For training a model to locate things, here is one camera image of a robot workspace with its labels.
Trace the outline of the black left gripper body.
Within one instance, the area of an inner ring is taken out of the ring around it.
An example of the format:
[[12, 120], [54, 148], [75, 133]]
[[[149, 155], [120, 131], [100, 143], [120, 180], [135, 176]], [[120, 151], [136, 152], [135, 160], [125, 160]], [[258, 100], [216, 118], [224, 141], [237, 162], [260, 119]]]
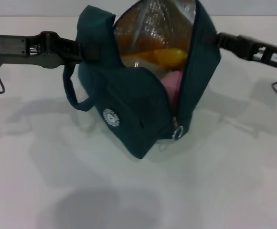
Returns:
[[0, 35], [0, 64], [30, 64], [47, 69], [60, 66], [54, 47], [55, 32], [43, 31], [35, 36]]

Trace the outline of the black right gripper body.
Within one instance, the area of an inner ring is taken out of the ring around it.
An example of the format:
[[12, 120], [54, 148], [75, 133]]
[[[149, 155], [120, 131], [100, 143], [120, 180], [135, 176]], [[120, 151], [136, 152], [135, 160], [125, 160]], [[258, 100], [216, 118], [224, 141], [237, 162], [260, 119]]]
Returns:
[[240, 42], [239, 58], [277, 68], [277, 46], [241, 35], [237, 41]]

